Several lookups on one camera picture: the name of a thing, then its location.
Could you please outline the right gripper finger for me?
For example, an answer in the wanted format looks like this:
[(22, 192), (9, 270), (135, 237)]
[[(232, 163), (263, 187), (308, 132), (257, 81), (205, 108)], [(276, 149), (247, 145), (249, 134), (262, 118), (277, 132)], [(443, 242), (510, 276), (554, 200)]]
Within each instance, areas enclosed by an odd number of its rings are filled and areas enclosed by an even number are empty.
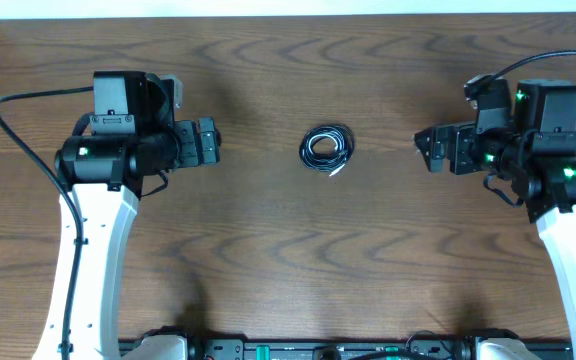
[(443, 160), (447, 156), (450, 142), (450, 127), (437, 126), (433, 128), (431, 156), (433, 160)]
[(422, 155), (429, 172), (437, 171), (437, 159), (435, 158), (434, 129), (427, 128), (414, 135), (414, 143)]

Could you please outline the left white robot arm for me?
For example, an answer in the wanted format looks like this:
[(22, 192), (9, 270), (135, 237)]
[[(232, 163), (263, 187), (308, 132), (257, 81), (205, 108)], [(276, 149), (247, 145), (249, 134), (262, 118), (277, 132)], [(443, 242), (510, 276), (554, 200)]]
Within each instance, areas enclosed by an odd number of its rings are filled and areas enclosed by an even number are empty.
[(143, 181), (216, 164), (221, 136), (210, 117), (175, 118), (174, 75), (97, 71), (93, 111), (55, 155), (61, 239), (52, 297), (36, 359), (117, 359), (118, 310), (127, 239), (145, 197)]

